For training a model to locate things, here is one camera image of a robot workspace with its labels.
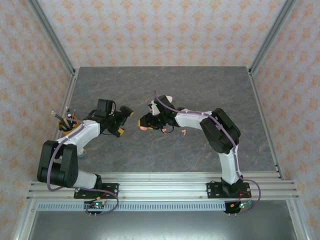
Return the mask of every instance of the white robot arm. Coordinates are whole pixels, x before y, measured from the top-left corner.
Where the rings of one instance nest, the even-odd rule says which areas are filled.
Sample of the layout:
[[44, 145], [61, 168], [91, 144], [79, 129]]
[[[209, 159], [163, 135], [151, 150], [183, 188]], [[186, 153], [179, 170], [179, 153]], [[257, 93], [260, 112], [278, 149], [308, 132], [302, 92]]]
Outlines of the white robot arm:
[[[121, 126], [133, 111], [126, 106], [120, 107], [119, 111], [112, 110], [113, 104], [112, 100], [99, 99], [97, 108], [84, 118], [80, 126], [57, 141], [48, 140], [43, 144], [37, 172], [39, 182], [46, 183], [49, 177], [51, 184], [61, 187], [101, 189], [99, 175], [78, 169], [78, 150], [104, 131], [116, 137], [124, 133]], [[60, 157], [61, 163], [53, 162], [49, 169], [50, 162]]]
[[[162, 95], [158, 98], [162, 104], [174, 109], [171, 96]], [[227, 114], [220, 108], [214, 111], [195, 112], [187, 108], [177, 108], [178, 112], [164, 107], [157, 99], [149, 105], [150, 112], [144, 115], [139, 121], [138, 126], [141, 130], [154, 129], [161, 130], [166, 125], [174, 127], [190, 127], [202, 130], [209, 141], [211, 147], [218, 152], [222, 168], [222, 188], [228, 195], [238, 194], [242, 180], [239, 178], [241, 172], [236, 167], [235, 156], [238, 159], [238, 144], [240, 131]], [[234, 153], [233, 144], [228, 137], [221, 131], [218, 125], [208, 117], [214, 117], [228, 132], [236, 144]]]

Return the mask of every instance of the black bracket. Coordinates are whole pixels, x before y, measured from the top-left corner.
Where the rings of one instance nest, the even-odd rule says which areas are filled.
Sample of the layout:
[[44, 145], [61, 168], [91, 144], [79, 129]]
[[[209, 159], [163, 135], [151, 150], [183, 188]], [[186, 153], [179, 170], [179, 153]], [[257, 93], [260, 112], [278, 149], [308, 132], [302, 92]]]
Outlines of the black bracket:
[[249, 183], [241, 182], [238, 184], [237, 189], [227, 192], [222, 182], [208, 182], [206, 184], [206, 193], [208, 199], [246, 199], [251, 198], [251, 190]]
[[[116, 196], [119, 193], [119, 183], [102, 183], [101, 190], [107, 190]], [[74, 199], [96, 199], [97, 197], [101, 197], [101, 199], [116, 199], [114, 196], [110, 194], [104, 195], [103, 192], [100, 191], [88, 191], [88, 190], [75, 190], [74, 191]]]

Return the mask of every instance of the patterned wallpaper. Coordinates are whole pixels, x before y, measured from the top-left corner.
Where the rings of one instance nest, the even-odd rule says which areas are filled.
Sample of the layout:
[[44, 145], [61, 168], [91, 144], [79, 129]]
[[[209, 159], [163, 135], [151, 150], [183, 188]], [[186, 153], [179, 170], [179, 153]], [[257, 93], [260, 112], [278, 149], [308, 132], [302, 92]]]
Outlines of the patterned wallpaper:
[[12, 239], [69, 74], [26, 0], [0, 1], [0, 239]]
[[320, 236], [320, 4], [298, 0], [254, 78], [285, 176]]
[[39, 0], [75, 68], [250, 66], [285, 0]]

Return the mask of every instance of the vent slot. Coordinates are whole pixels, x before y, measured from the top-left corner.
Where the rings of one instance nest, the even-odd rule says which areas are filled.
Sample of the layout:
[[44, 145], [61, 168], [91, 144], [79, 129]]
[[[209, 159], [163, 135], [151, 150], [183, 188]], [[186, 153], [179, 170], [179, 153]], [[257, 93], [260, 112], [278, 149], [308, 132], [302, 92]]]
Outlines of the vent slot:
[[[108, 211], [116, 205], [115, 201], [107, 203], [100, 211]], [[78, 201], [41, 201], [37, 211], [83, 212], [84, 203]], [[124, 201], [119, 203], [116, 211], [123, 212], [181, 212], [181, 211], [225, 211], [224, 201]]]

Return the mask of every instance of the yellow label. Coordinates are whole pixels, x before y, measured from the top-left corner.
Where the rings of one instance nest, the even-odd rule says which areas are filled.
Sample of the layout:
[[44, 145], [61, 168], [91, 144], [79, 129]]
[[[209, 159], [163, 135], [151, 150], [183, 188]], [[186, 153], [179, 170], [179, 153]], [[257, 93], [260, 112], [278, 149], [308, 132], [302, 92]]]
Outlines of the yellow label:
[[123, 128], [119, 128], [118, 132], [120, 133], [120, 136], [125, 132], [125, 130]]

